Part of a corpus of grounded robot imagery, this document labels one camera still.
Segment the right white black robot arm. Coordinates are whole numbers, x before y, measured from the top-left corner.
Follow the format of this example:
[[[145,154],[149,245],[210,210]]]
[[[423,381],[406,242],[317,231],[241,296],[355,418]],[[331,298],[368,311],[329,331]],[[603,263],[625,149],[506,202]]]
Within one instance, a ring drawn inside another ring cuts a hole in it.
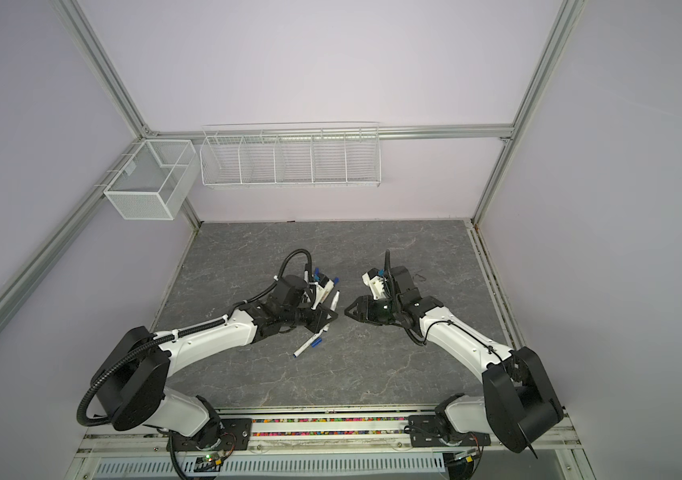
[[[414,343],[446,351],[482,384],[480,402],[458,393],[438,404],[435,437],[457,445],[475,434],[492,434],[520,453],[564,419],[564,408],[532,349],[498,343],[464,323],[442,301],[423,296],[405,267],[373,268],[362,282],[370,293],[352,302],[346,316],[401,327]]]

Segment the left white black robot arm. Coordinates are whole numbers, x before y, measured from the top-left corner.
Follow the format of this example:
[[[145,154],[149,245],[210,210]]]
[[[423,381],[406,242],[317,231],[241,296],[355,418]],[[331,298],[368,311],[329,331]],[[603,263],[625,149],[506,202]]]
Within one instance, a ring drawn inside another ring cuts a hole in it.
[[[218,412],[200,395],[171,389],[168,379],[208,357],[293,327],[321,333],[337,317],[335,285],[323,274],[277,276],[265,291],[213,320],[156,333],[131,329],[92,377],[77,422],[116,431],[148,426],[179,435],[198,449],[217,446],[225,434]]]

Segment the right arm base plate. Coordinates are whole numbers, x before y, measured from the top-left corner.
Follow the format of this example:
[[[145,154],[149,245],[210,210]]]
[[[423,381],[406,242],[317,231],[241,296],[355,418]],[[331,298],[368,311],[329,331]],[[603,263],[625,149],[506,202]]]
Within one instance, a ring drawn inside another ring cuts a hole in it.
[[[407,418],[404,432],[413,447],[486,447],[491,444],[489,434],[459,433],[437,415],[412,415]]]

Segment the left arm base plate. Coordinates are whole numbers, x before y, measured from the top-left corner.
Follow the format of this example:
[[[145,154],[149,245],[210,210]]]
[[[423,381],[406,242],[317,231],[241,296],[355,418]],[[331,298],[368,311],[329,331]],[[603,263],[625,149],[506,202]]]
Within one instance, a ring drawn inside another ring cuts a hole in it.
[[[248,417],[224,418],[218,425],[193,437],[171,432],[174,448],[179,452],[223,450],[244,451],[251,439],[253,419]]]

